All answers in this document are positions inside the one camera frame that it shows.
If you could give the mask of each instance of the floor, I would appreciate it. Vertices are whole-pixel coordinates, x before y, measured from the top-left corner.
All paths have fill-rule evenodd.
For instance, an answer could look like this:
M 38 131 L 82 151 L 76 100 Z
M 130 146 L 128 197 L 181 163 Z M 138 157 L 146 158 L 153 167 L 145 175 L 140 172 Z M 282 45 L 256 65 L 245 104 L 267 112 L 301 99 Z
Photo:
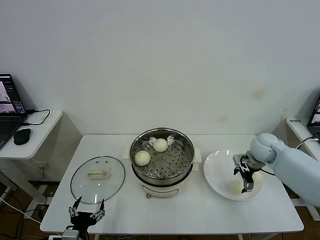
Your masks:
M 50 185 L 45 191 L 45 195 L 47 197 L 52 197 L 57 190 L 57 185 Z M 289 189 L 287 190 L 291 198 L 296 198 L 297 196 L 291 192 Z M 14 207 L 21 209 L 19 202 L 14 199 L 16 197 L 22 204 L 23 208 L 26 209 L 29 202 L 31 201 L 31 197 L 28 196 L 23 190 L 18 189 L 16 192 L 10 192 L 12 196 L 7 196 L 6 200 L 9 204 Z M 42 214 L 45 213 L 46 209 L 43 207 L 43 210 L 39 210 L 33 215 L 38 221 L 41 221 Z M 313 221 L 305 207 L 297 207 L 297 212 L 301 217 L 304 224 L 304 231 L 295 232 L 295 233 L 284 233 L 283 236 L 278 234 L 277 236 L 271 238 L 271 240 L 320 240 L 320 221 Z M 41 232 L 39 228 L 39 224 L 30 220 L 25 219 L 22 227 L 22 219 L 20 219 L 21 214 L 17 213 L 14 209 L 10 208 L 4 203 L 0 203 L 0 240 L 10 240 L 10 239 L 19 239 L 20 233 L 21 237 L 34 235 L 38 237 L 46 237 L 49 234 Z M 116 235 L 101 235 L 100 240 L 111 240 L 116 239 L 118 236 Z M 248 235 L 244 235 L 244 240 L 250 239 Z M 139 235 L 135 237 L 131 237 L 128 239 L 135 240 L 149 240 L 149 235 Z M 177 236 L 177 235 L 152 235 L 151 240 L 237 240 L 238 236 L 236 235 L 188 235 L 188 236 Z

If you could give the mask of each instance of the table leg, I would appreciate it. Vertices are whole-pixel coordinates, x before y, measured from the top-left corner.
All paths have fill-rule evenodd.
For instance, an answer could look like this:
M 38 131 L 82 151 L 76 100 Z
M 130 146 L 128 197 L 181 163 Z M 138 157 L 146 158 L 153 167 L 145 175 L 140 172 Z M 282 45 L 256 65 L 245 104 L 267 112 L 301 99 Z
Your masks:
M 250 238 L 250 240 L 268 240 L 268 239 L 273 238 L 277 234 L 278 234 L 278 232 L 258 234 L 257 236 Z
M 18 189 L 17 185 L 15 185 L 12 181 L 10 181 L 6 177 L 6 175 L 4 175 L 1 171 L 0 171 L 0 183 L 5 185 L 6 187 L 10 187 L 13 191 L 17 191 Z
M 7 171 L 4 171 L 3 174 L 6 175 L 19 188 L 36 199 L 39 203 L 44 204 L 46 197 L 28 182 L 24 174 L 14 164 L 10 163 L 9 161 L 7 161 L 7 163 L 10 168 Z
M 48 185 L 41 185 L 39 188 L 38 188 L 38 191 L 43 194 L 46 189 L 47 189 Z M 50 205 L 52 201 L 52 197 L 47 197 L 46 198 L 46 202 L 45 202 L 45 205 Z M 32 201 L 30 202 L 28 208 L 26 209 L 26 213 L 29 217 L 32 217 L 32 215 L 35 213 L 35 209 L 38 207 L 38 205 L 41 205 L 42 203 L 41 202 L 38 202 L 35 198 L 32 199 Z
M 311 204 L 306 203 L 301 198 L 293 198 L 291 199 L 291 201 L 295 207 L 306 207 L 313 221 L 320 221 L 320 215 L 315 206 L 312 206 Z

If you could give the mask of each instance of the laptop screen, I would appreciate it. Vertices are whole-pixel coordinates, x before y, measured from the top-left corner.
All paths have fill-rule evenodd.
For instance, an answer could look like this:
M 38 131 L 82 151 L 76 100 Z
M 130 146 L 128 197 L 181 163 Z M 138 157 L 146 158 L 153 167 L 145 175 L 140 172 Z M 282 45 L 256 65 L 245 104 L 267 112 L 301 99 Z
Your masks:
M 10 74 L 0 74 L 0 115 L 24 114 L 25 110 Z
M 320 127 L 320 98 L 315 104 L 312 115 L 309 119 L 308 126 L 319 126 Z

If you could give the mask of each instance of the computer mouse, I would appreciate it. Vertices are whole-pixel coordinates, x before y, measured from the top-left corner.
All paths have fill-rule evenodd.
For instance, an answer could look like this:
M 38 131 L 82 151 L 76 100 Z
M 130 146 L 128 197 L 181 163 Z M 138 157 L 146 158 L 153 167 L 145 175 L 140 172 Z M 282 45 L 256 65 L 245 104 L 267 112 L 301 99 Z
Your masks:
M 13 135 L 13 142 L 15 145 L 22 145 L 29 141 L 31 129 L 25 128 L 16 131 Z

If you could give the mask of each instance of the white wall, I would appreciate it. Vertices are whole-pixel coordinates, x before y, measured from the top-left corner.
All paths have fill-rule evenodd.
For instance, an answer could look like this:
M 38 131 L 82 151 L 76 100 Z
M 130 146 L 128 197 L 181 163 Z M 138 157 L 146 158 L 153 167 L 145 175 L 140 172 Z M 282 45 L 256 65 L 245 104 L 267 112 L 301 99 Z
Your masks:
M 318 97 L 319 10 L 317 0 L 3 0 L 0 72 L 81 134 L 281 132 Z

